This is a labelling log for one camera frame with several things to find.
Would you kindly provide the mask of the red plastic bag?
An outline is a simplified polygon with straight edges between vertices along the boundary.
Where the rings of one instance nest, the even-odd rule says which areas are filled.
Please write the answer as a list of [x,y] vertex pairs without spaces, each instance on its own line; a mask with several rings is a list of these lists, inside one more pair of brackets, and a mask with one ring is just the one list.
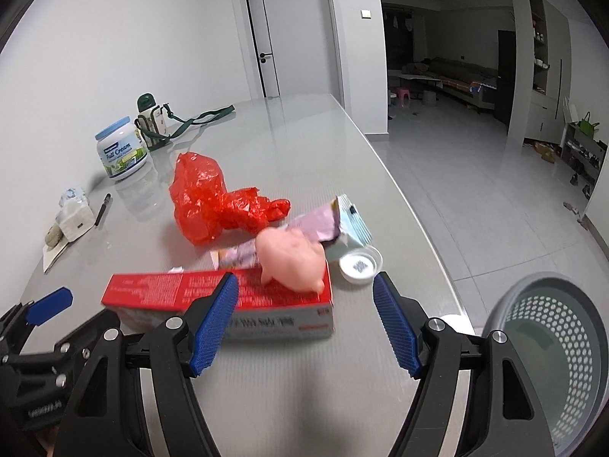
[[217,240],[225,230],[256,234],[291,209],[289,200],[269,199],[256,187],[227,190],[218,162],[194,152],[177,157],[169,194],[177,227],[196,246]]

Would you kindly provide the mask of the shoe rack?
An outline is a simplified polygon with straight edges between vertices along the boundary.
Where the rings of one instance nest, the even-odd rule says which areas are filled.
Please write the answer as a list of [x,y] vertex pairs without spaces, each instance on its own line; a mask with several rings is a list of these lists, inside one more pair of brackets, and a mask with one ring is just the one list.
[[573,170],[570,184],[580,187],[586,199],[593,194],[607,152],[607,144],[586,136],[575,123],[564,128],[561,160]]

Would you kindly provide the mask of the green handbag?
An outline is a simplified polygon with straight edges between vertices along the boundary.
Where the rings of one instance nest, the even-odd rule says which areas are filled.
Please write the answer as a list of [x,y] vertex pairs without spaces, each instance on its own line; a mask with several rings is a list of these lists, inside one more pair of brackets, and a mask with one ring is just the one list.
[[578,121],[577,127],[583,135],[590,139],[594,139],[599,123],[593,123],[591,121],[591,113],[586,112],[585,116]]

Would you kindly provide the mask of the cardboard box on floor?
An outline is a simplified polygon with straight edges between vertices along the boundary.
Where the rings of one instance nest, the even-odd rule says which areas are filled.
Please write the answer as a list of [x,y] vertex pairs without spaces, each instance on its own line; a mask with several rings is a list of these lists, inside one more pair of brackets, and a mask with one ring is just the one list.
[[541,159],[554,164],[555,160],[556,160],[556,154],[555,151],[552,147],[550,147],[550,145],[547,144],[541,144],[540,142],[536,142],[534,144],[534,149],[535,151],[540,155]]

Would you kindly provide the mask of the green capped water bottle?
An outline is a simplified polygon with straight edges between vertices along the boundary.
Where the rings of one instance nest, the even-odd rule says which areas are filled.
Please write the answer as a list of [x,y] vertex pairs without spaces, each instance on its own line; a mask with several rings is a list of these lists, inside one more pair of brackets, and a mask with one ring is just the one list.
[[151,93],[142,94],[137,99],[138,116],[134,121],[135,127],[142,134],[150,151],[168,144],[169,133],[165,123],[162,106]]

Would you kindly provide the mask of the red white toothpaste box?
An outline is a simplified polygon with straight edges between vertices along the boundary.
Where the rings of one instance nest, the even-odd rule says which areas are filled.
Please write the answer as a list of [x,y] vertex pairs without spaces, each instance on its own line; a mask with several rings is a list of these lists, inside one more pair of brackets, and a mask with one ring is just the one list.
[[[235,269],[238,302],[225,337],[230,340],[328,339],[335,332],[332,283],[316,294],[293,292],[276,281],[260,282],[261,269]],[[183,314],[193,300],[212,294],[222,270],[113,275],[101,303],[134,331],[157,327]]]

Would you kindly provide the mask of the grey perforated laundry basket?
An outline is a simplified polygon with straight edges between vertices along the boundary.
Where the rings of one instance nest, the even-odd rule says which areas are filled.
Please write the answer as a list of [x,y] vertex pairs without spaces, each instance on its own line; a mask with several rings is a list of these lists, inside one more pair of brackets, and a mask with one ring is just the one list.
[[593,428],[608,382],[608,339],[593,302],[568,278],[537,272],[503,295],[485,335],[507,334],[534,385],[554,453],[569,456]]

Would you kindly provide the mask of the pink blue snack wrapper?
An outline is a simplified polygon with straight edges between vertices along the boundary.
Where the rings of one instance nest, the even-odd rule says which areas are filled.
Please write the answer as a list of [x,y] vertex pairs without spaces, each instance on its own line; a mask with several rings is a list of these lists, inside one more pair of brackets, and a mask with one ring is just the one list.
[[[356,206],[346,194],[341,194],[296,217],[278,230],[300,230],[304,236],[324,247],[326,260],[335,262],[345,254],[364,248],[373,240],[371,231]],[[258,264],[255,240],[210,252],[213,269],[249,268]]]

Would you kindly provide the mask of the dark sofa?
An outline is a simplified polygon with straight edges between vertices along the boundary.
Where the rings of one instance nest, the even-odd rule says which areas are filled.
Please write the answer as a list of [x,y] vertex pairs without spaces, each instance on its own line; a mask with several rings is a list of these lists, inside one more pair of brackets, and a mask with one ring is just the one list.
[[494,109],[496,105],[499,72],[495,68],[435,57],[410,63],[402,67],[400,73],[436,78],[442,82],[445,93],[479,109]]

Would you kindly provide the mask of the black pen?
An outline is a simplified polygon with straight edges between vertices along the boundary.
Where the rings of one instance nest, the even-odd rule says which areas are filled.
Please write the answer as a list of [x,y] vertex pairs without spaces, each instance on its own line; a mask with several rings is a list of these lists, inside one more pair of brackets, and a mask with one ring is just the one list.
[[100,225],[101,220],[102,220],[102,218],[103,218],[103,216],[104,216],[104,214],[105,214],[105,212],[106,212],[106,210],[107,210],[107,208],[108,208],[108,206],[110,204],[110,201],[112,201],[112,194],[107,193],[104,196],[102,204],[100,205],[100,208],[99,208],[99,211],[98,211],[95,223],[94,223],[95,227],[98,227]]

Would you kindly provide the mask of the pink rubber pig toy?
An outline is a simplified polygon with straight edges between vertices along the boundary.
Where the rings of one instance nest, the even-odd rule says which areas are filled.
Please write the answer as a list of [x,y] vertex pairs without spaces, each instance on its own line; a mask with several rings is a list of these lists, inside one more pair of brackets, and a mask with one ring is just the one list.
[[298,229],[266,228],[255,238],[261,283],[276,281],[297,293],[324,289],[326,258],[323,246]]

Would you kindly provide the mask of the white door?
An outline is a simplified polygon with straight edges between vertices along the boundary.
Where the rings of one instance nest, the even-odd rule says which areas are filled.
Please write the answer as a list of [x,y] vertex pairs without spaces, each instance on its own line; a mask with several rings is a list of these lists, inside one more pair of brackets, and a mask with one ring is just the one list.
[[263,94],[340,99],[329,0],[247,0],[247,5]]

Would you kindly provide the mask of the white round jar lid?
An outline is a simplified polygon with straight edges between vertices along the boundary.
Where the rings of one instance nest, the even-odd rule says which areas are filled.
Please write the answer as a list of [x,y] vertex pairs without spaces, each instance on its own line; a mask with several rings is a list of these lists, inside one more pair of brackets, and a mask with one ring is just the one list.
[[383,257],[374,246],[364,246],[346,253],[339,260],[343,278],[353,285],[366,285],[382,270]]

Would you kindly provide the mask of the milk powder can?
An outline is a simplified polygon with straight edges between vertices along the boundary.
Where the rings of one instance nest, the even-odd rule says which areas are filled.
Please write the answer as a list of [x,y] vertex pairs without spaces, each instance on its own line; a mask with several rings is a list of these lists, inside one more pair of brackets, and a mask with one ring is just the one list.
[[126,179],[148,160],[147,145],[129,117],[99,131],[95,139],[102,166],[113,181]]

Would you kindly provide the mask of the pink stool far room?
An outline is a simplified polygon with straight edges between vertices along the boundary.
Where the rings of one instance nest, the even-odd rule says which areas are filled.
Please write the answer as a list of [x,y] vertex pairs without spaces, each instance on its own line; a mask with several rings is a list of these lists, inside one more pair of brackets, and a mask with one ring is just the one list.
[[400,102],[401,105],[404,105],[406,102],[411,101],[411,93],[408,88],[398,87],[395,89],[396,99]]

